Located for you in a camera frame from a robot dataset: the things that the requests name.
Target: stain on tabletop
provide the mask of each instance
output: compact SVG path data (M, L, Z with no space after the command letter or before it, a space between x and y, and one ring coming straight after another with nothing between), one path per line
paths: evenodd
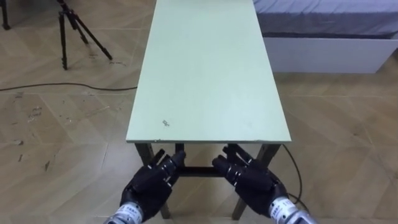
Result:
M166 120L163 120L163 125L164 125L165 127L169 127L169 126L170 126L170 124L169 124Z

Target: gray mattress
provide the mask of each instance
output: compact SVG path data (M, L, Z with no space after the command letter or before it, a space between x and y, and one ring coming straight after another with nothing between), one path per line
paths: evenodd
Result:
M398 0L253 0L263 34L393 35Z

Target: cable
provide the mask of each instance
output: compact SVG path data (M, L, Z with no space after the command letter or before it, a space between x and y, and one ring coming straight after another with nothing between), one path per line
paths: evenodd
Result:
M3 88L0 91L8 91L8 90L17 90L20 88L30 88L30 87L37 87L37 86L58 86L58 85L75 85L75 86L83 86L87 88L91 88L93 90L103 90L103 91L126 91L126 90L135 90L137 87L129 87L129 88L100 88L95 86L90 86L83 83L41 83L41 84L31 84L31 85L22 85L22 86L14 86L10 88Z
M295 196L295 195L292 195L291 193L287 193L289 196L291 196L292 198L294 198L294 199L296 199L298 202L299 202L299 204L301 204L301 206L304 208L304 209L306 209L306 211L308 212L308 213L310 213L310 210L308 209L308 207L304 204L304 202L303 201L301 201L297 196Z
M285 148L285 150L286 150L286 152L287 152L287 154L290 156L290 158L292 159L292 162L293 162L293 164L294 164L294 167L296 168L296 171L297 171L297 175L298 175L298 182L299 182L299 191L298 191L298 197L296 197L296 196L294 196L294 195L292 195L292 194L290 194L290 193L288 193L291 197L293 197L294 199L296 199L296 201L294 202L294 204L297 204L297 203L300 203L303 207L304 207L304 209L306 209L308 212L310 212L310 210L308 209L308 207L304 204L304 202L302 202L301 201L301 196L302 196L302 194L303 194L303 180L302 180L302 178L301 178L301 173L300 173L300 169L299 169L299 167L298 167L298 165L297 165L297 163L296 163L296 161L295 161L295 159L294 159L294 157L293 157L293 155L292 155L292 153L289 151L289 149L287 148L287 146L285 145L285 144L282 144L283 145L283 147Z

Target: tiled floor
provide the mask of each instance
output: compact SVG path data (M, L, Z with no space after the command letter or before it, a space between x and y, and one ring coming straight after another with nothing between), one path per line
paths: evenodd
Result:
M154 1L71 0L112 53L86 47L67 24L70 69L60 61L58 4L10 1L0 30L0 88L44 82L136 86ZM303 201L320 223L398 221L398 59L375 75L275 74L303 176ZM125 143L135 91L47 86L0 92L0 223L101 223L141 166ZM155 145L156 149L169 145ZM259 146L244 146L256 154ZM187 146L187 164L210 165L220 145ZM298 180L287 153L271 164L288 190ZM222 179L180 179L174 223L231 223L238 197ZM158 216L149 223L162 223ZM241 223L270 223L247 209Z

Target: robotic hand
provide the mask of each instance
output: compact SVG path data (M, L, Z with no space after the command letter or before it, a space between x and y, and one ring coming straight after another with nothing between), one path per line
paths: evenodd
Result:
M178 180L177 167L183 164L185 152L172 157L161 149L149 163L141 167L122 192L120 208L104 224L141 224L152 218L165 204Z
M237 144L228 144L223 152L226 158L219 155L213 166L235 186L236 193L253 211L277 224L316 224L306 211L289 200L283 183L258 160Z

